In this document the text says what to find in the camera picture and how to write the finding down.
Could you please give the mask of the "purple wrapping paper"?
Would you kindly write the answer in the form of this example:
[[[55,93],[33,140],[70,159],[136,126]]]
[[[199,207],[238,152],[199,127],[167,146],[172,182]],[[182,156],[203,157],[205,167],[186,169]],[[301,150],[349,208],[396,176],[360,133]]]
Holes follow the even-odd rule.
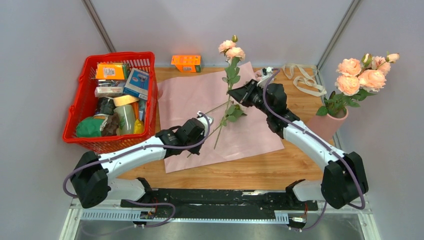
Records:
[[[181,126],[201,111],[214,119],[211,136],[205,141],[199,155],[183,151],[164,160],[166,173],[228,162],[266,154],[284,148],[282,140],[271,132],[260,110],[246,108],[246,115],[229,122],[218,130],[226,109],[227,85],[224,71],[174,77],[158,84],[158,112],[160,127]]]

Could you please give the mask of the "cream printed ribbon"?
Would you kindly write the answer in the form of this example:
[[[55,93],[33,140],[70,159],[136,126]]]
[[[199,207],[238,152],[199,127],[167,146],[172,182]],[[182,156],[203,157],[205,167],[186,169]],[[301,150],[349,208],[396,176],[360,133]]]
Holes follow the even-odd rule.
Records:
[[[316,65],[286,63],[281,69],[299,91],[314,97],[321,97],[327,94],[326,88],[316,81],[316,76],[319,73]]]

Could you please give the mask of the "peach rose stem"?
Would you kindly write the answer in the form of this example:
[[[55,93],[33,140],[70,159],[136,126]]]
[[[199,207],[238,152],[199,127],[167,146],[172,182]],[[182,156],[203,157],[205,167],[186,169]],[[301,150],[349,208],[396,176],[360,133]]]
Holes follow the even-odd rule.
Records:
[[[340,75],[334,85],[339,93],[332,91],[329,97],[324,98],[324,105],[317,110],[317,116],[343,118],[347,114],[347,106],[358,106],[353,98],[360,91],[358,75],[362,71],[361,62],[355,58],[344,59],[336,71]]]
[[[399,53],[389,53],[386,56],[372,56],[366,53],[361,62],[361,70],[354,77],[358,82],[358,91],[350,98],[359,102],[367,97],[375,96],[383,89],[387,82],[387,74],[390,72],[392,64],[400,59]]]

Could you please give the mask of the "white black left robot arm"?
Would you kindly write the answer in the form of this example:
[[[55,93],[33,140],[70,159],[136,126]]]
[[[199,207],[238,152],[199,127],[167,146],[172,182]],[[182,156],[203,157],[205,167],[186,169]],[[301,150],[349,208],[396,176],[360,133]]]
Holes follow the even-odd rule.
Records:
[[[141,177],[134,180],[119,176],[141,165],[178,156],[184,151],[199,155],[208,137],[214,119],[198,113],[182,126],[163,129],[147,140],[109,153],[85,152],[74,170],[65,178],[70,181],[84,209],[98,206],[105,200],[131,200],[140,207],[153,201],[147,181]]]

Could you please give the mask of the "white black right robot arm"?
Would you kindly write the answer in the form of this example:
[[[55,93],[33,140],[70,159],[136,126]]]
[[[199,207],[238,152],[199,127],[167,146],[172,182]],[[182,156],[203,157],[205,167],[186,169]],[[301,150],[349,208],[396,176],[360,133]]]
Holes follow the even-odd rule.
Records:
[[[330,145],[287,107],[284,86],[271,83],[263,88],[252,79],[244,86],[228,91],[228,94],[244,107],[256,107],[266,115],[269,129],[280,138],[287,140],[322,170],[322,180],[301,179],[286,187],[286,205],[299,209],[306,201],[325,201],[334,209],[360,199],[357,209],[365,208],[364,195],[369,185],[361,156],[356,152],[346,153]]]

